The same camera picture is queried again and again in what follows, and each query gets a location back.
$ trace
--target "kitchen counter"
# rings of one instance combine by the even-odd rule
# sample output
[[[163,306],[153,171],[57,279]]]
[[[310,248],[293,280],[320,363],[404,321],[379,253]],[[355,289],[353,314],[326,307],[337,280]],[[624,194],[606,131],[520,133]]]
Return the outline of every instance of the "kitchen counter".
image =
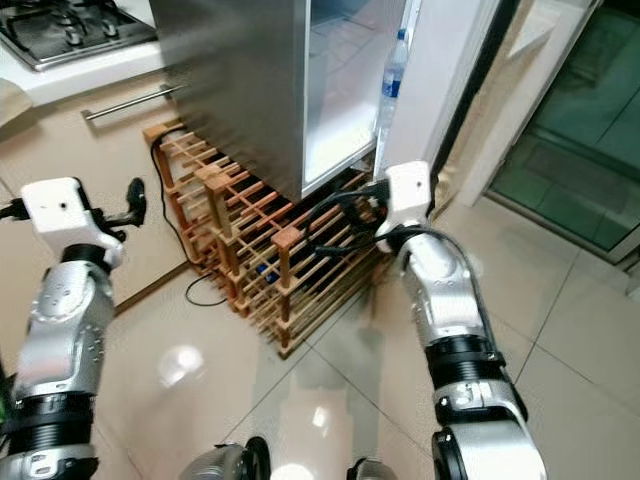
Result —
[[[148,0],[116,0],[116,3],[130,15],[155,26]],[[34,106],[160,70],[163,66],[158,42],[148,42],[34,72],[0,43],[0,76],[22,88]]]

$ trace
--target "cabinet handle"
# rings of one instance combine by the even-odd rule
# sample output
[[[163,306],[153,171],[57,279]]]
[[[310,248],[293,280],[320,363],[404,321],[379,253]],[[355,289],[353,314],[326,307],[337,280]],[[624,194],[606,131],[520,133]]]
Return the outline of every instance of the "cabinet handle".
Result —
[[[90,122],[91,120],[95,120],[96,118],[104,117],[105,115],[119,112],[120,110],[124,110],[125,108],[133,107],[134,105],[144,103],[147,100],[151,100],[153,98],[158,98],[162,96],[167,96],[178,89],[180,89],[180,87],[169,87],[168,85],[161,85],[160,90],[158,90],[157,92],[149,93],[148,95],[134,98],[132,100],[129,100],[128,102],[123,102],[113,107],[105,108],[104,110],[99,110],[97,112],[92,112],[90,110],[82,110],[82,112],[80,113],[82,114],[82,118],[84,118],[85,122]]]

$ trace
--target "water bottle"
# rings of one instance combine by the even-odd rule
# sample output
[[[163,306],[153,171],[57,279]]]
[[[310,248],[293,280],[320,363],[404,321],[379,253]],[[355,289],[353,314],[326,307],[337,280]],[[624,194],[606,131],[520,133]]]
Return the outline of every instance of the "water bottle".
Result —
[[[376,178],[378,178],[378,174],[384,174],[384,170],[386,169],[386,166],[382,165],[382,154],[387,136],[389,135],[389,129],[391,128],[391,122],[393,121],[393,113],[396,109],[404,69],[409,59],[409,47],[406,36],[406,29],[401,28],[398,30],[396,45],[389,54],[387,63],[384,66],[382,95],[380,95],[380,105],[378,106],[378,116],[375,124],[375,132],[378,136],[375,160],[376,171],[374,171]]]

